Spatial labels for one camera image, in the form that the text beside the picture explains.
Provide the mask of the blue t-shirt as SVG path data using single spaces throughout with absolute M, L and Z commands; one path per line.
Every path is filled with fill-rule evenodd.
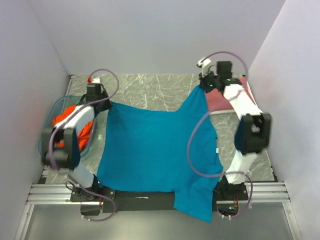
M 211 121 L 194 131 L 207 109 L 199 87 L 176 111 L 114 103 L 107 114 L 98 181 L 116 191 L 173 192 L 176 210 L 210 223 L 223 166 Z

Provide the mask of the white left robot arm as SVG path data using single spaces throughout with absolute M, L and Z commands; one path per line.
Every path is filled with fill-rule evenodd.
M 95 118 L 113 105 L 102 83 L 89 82 L 86 93 L 64 117 L 53 126 L 46 127 L 41 136 L 41 161 L 53 169 L 66 170 L 70 179 L 82 186 L 82 195 L 88 201 L 96 200 L 100 188 L 96 175 L 89 172 L 81 163 L 83 150 L 79 143 L 81 133 L 93 132 Z

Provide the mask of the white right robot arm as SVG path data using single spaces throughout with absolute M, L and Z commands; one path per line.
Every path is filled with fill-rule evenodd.
M 232 63 L 218 61 L 216 72 L 210 59 L 198 61 L 200 88 L 206 94 L 212 91 L 219 93 L 234 109 L 239 124 L 234 135 L 235 154 L 230 167 L 226 171 L 226 183 L 219 187 L 222 198 L 230 200 L 237 194 L 235 185 L 245 182 L 246 177 L 257 155 L 270 141 L 272 117 L 262 112 L 246 92 L 245 84 L 239 78 L 232 77 Z

